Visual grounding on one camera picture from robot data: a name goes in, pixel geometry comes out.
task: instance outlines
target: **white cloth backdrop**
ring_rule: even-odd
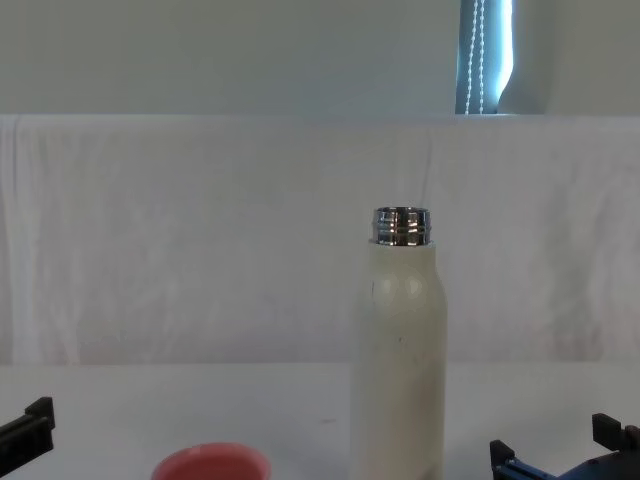
[[[640,120],[1,117],[0,362],[343,360],[428,206],[456,360],[640,353]]]

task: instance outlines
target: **water bottle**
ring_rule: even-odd
[[[350,480],[442,480],[447,306],[426,209],[374,213],[355,315]]]

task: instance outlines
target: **blue robot part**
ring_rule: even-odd
[[[500,440],[490,444],[494,480],[640,480],[640,429],[603,414],[592,417],[593,440],[613,453],[592,458],[559,477],[521,462]]]

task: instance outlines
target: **pink cup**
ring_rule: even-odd
[[[208,443],[167,457],[151,480],[269,480],[270,475],[260,452],[237,443]]]

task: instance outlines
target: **chrome bottle top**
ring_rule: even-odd
[[[373,213],[373,243],[415,247],[431,243],[431,214],[426,208],[384,207]]]

